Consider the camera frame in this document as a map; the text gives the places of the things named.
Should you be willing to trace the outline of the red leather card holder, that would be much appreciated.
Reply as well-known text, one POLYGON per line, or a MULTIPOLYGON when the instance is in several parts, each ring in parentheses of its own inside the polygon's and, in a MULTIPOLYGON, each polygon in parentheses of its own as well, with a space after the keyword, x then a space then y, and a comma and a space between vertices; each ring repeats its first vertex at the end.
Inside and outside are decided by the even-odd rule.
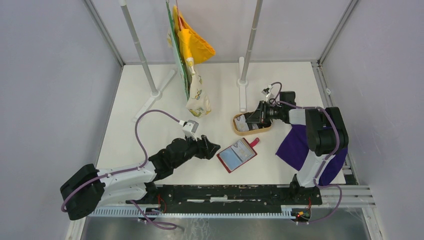
POLYGON ((248 142, 244 137, 242 137, 224 150, 217 153, 216 156, 226 171, 228 173, 232 173, 258 155, 254 147, 259 142, 260 139, 258 137, 256 137, 252 142, 248 142))

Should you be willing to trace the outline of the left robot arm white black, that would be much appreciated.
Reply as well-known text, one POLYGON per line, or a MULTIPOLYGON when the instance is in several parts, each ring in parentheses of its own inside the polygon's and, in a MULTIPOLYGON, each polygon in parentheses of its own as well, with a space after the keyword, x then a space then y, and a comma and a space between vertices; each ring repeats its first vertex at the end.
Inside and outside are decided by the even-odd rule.
POLYGON ((71 221, 90 215, 97 207, 125 201, 153 203, 157 198, 155 181, 165 179, 192 158, 210 160, 220 149, 202 135, 176 138, 145 163, 116 169, 97 169, 92 163, 82 166, 61 187, 61 211, 71 221))

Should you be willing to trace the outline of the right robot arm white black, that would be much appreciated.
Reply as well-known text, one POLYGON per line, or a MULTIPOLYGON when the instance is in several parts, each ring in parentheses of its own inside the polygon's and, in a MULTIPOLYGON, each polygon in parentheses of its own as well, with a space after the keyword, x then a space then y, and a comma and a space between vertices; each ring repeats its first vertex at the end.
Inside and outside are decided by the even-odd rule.
POLYGON ((295 98, 295 92, 282 91, 278 101, 260 101, 245 122, 262 127, 281 120, 291 125, 276 155, 297 170, 288 196, 302 204, 310 192, 330 185, 342 170, 349 136, 338 107, 301 107, 295 98))

